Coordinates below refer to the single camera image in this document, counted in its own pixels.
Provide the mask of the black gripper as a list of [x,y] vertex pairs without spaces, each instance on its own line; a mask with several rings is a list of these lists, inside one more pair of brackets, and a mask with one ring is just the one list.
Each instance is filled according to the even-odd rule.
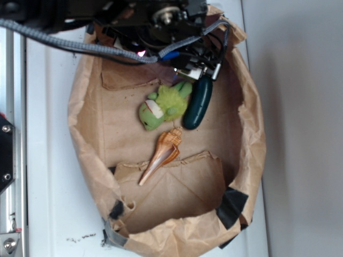
[[206,1],[115,1],[95,16],[97,43],[131,52],[145,52],[170,62],[195,80],[216,80],[222,48],[207,36],[219,26],[210,21]]

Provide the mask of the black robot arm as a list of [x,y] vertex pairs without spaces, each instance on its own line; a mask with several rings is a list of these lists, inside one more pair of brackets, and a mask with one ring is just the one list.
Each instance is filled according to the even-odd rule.
[[195,80],[218,73],[227,37],[206,1],[1,1],[1,26],[45,45],[124,65],[170,62]]

